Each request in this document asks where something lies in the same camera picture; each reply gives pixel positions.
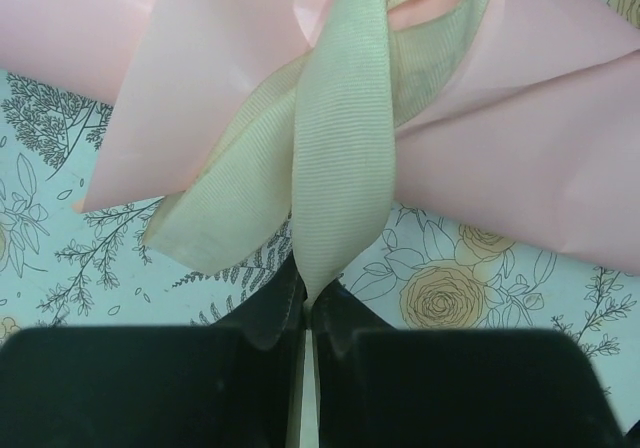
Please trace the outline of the pink wrapping paper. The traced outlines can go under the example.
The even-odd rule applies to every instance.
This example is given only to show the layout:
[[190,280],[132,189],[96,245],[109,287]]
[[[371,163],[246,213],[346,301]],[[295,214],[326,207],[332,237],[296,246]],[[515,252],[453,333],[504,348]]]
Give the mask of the pink wrapping paper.
[[[1,0],[1,66],[113,106],[87,211],[184,190],[331,0]],[[639,270],[639,32],[600,0],[490,0],[397,135],[399,201]]]

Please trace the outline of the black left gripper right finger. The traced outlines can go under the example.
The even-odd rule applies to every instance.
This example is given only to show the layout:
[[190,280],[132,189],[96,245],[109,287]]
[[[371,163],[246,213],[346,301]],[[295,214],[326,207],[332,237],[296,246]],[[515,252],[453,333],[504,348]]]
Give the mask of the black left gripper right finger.
[[390,326],[339,283],[312,333],[324,447],[621,447],[594,370],[547,329]]

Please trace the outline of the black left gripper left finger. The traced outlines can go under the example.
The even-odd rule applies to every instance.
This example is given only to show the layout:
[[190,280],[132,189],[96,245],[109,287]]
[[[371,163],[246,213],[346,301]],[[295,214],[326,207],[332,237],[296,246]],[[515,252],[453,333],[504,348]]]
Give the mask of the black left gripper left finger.
[[22,330],[1,350],[1,443],[283,447],[304,298],[287,259],[208,326]]

